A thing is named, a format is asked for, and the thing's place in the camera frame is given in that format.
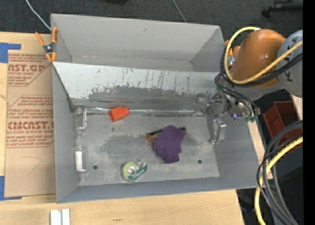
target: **purple cloth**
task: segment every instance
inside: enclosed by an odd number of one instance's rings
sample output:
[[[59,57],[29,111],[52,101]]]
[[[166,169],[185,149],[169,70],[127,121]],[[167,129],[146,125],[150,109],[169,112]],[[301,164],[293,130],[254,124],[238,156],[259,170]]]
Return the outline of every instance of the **purple cloth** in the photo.
[[[162,130],[153,147],[165,163],[179,161],[178,154],[182,152],[182,140],[186,132],[169,125]]]

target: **wooden table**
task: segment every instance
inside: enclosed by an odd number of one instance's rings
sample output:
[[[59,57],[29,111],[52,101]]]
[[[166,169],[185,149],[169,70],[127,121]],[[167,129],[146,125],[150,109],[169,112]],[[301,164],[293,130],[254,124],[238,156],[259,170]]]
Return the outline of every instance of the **wooden table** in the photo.
[[[0,32],[0,42],[38,44],[30,33]],[[50,42],[50,35],[42,35]],[[6,127],[7,64],[0,64],[0,176],[4,174],[4,145]],[[258,160],[264,148],[256,123],[249,124]],[[187,193],[56,204],[55,195],[30,196],[19,200],[0,201],[1,224],[49,224],[52,209],[70,209],[72,225],[154,225],[211,224],[243,225],[243,217],[235,190]]]

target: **blue tape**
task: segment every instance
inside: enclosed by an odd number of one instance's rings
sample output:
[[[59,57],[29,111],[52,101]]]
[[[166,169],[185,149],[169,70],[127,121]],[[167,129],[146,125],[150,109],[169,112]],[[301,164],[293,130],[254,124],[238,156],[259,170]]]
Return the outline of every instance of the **blue tape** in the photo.
[[[0,176],[0,201],[9,199],[20,199],[21,197],[4,198],[4,176]]]
[[[0,63],[8,63],[8,50],[20,50],[21,44],[0,43]]]

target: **gray bin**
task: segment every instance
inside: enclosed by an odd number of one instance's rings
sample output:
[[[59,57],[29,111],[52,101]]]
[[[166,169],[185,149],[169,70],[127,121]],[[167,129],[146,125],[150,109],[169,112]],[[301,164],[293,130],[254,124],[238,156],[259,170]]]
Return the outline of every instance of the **gray bin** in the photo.
[[[59,30],[53,66],[57,202],[254,188],[258,161],[247,123],[227,123],[212,144],[211,116],[197,101],[214,95],[224,43],[219,26],[75,15],[51,16]],[[81,139],[73,108],[88,110]],[[111,122],[108,109],[130,115]],[[185,126],[180,161],[165,163],[146,133]],[[75,170],[84,145],[84,177]],[[126,183],[121,167],[144,160],[148,170]]]

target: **red container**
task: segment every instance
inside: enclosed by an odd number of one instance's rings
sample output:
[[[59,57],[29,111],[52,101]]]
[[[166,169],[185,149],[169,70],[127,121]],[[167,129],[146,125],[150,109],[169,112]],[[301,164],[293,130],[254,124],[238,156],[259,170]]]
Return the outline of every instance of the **red container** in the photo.
[[[298,121],[299,118],[293,102],[290,101],[275,101],[274,105],[265,113],[262,114],[268,128],[271,138],[278,134],[289,124]],[[302,135],[302,129],[295,129],[286,133],[279,142],[279,145],[286,142],[296,135]]]

